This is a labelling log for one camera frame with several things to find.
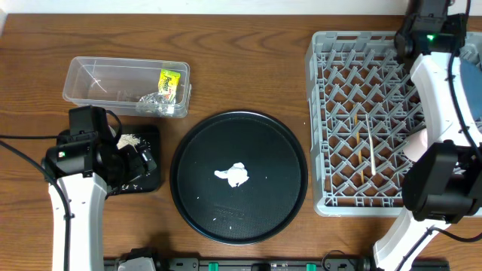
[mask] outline white wall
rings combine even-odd
[[[404,14],[408,0],[0,0],[7,13]],[[463,12],[456,0],[452,12]],[[482,15],[482,0],[471,15]]]
[[[2,36],[3,26],[7,20],[7,14],[0,8],[0,36]]]

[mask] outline plastic container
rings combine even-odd
[[[181,74],[173,104],[148,104],[139,100],[158,91],[161,69]],[[78,106],[95,105],[118,115],[185,117],[191,85],[185,62],[75,57],[69,67],[63,98]]]
[[[401,211],[401,185],[413,165],[403,153],[406,138],[425,127],[425,118],[410,75],[395,60],[394,36],[317,32],[310,42],[305,72],[311,178],[314,209],[321,216],[396,216]],[[482,34],[468,32],[460,57],[482,69],[481,52]],[[376,175],[370,171],[367,125],[376,142]]]

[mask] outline yellow package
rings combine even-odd
[[[159,78],[159,94],[164,95],[164,97],[169,101],[174,101],[175,91],[179,84],[179,78],[181,74],[178,72],[168,71],[163,69],[160,71]]]

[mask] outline green connector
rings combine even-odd
[[[307,271],[316,271],[316,264],[308,263],[307,264]]]
[[[209,263],[208,269],[209,269],[209,271],[218,271],[219,270],[219,264],[218,263]]]

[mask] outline wooden stick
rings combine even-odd
[[[358,123],[358,115],[355,114],[355,125]],[[360,132],[356,132],[356,144],[360,144]],[[362,158],[362,150],[358,151],[358,163],[361,165],[363,163],[363,158]],[[360,176],[361,176],[361,184],[365,183],[365,177],[363,176],[363,169],[360,171]]]

